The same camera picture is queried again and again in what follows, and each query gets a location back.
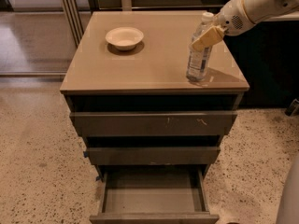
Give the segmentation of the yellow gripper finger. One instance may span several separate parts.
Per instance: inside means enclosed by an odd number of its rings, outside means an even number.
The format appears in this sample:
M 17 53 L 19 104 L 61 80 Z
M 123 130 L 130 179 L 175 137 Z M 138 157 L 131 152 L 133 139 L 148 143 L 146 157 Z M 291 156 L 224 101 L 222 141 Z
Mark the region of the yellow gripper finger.
M 193 40 L 191 49 L 194 51 L 202 51 L 205 48 L 212 47 L 224 38 L 225 30 L 219 25 L 211 25 L 200 36 Z

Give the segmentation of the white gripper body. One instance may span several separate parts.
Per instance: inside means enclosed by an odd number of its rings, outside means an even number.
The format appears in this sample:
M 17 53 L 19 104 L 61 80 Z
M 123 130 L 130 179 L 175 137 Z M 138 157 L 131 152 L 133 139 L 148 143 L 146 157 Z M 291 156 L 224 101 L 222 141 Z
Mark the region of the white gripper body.
M 231 0 L 225 4 L 215 16 L 214 23 L 229 36 L 241 35 L 254 26 L 248 18 L 241 0 Z

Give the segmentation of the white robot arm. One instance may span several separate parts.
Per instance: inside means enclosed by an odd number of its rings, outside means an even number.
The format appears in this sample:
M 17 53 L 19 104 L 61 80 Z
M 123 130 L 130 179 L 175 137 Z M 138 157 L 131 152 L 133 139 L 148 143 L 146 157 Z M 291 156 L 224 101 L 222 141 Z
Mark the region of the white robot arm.
M 202 51 L 228 36 L 244 34 L 262 21 L 286 15 L 299 8 L 299 0 L 230 0 L 208 28 L 191 43 L 191 49 Z

